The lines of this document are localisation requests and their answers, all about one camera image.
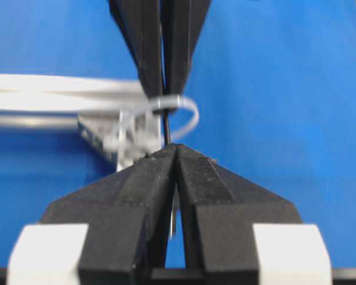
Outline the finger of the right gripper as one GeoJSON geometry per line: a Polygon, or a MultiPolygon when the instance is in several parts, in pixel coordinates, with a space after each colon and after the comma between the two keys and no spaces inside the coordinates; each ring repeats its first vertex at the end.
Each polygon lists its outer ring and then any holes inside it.
{"type": "Polygon", "coordinates": [[[161,2],[165,95],[182,94],[185,89],[210,4],[206,0],[161,2]]]}
{"type": "Polygon", "coordinates": [[[159,1],[109,1],[138,71],[144,93],[149,99],[163,95],[161,22],[159,1]]]}

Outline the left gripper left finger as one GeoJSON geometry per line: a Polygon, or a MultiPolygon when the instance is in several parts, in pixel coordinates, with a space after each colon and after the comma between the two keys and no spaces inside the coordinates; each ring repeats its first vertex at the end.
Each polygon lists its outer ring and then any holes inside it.
{"type": "Polygon", "coordinates": [[[177,147],[52,202],[12,250],[8,284],[132,284],[166,260],[177,147]]]}

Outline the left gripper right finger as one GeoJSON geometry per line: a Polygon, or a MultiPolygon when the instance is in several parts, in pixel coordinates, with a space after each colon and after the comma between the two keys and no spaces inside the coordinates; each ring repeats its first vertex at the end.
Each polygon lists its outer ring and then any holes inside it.
{"type": "Polygon", "coordinates": [[[331,284],[317,226],[295,205],[217,165],[176,148],[185,261],[206,284],[331,284]]]}

